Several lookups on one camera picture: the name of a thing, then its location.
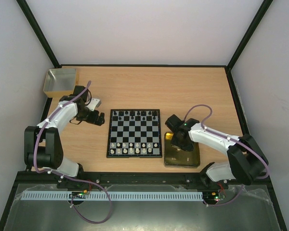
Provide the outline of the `gold metal tin tray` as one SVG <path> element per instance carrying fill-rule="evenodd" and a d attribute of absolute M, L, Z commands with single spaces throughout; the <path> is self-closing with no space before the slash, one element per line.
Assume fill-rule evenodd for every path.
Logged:
<path fill-rule="evenodd" d="M 172 132 L 164 135 L 164 166 L 180 168 L 197 168 L 200 166 L 199 144 L 193 143 L 193 151 L 186 152 L 171 145 Z"/>

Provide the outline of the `black and white chessboard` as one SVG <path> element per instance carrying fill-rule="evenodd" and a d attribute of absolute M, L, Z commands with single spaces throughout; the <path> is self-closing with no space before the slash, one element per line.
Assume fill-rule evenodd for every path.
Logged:
<path fill-rule="evenodd" d="M 107 158 L 161 158 L 159 109 L 112 109 Z"/>

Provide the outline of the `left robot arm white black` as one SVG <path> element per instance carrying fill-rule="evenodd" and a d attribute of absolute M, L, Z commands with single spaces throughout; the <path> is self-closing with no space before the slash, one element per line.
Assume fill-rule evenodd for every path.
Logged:
<path fill-rule="evenodd" d="M 36 126 L 24 131 L 24 162 L 36 172 L 56 173 L 60 177 L 76 177 L 81 164 L 64 157 L 60 133 L 73 119 L 101 126 L 105 123 L 104 113 L 96 110 L 101 100 L 92 97 L 87 86 L 75 86 L 70 95 L 63 96 L 55 110 Z"/>

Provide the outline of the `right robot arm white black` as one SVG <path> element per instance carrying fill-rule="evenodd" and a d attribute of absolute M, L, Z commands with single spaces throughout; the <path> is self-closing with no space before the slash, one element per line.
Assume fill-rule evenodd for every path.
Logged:
<path fill-rule="evenodd" d="M 176 115 L 170 116 L 165 125 L 173 132 L 173 147 L 191 152 L 195 143 L 201 143 L 228 158 L 226 162 L 211 163 L 203 169 L 200 182 L 207 189 L 221 180 L 237 180 L 241 184 L 251 185 L 256 179 L 265 179 L 269 175 L 268 160 L 249 134 L 241 137 L 229 135 L 211 129 L 198 120 L 190 118 L 184 121 Z"/>

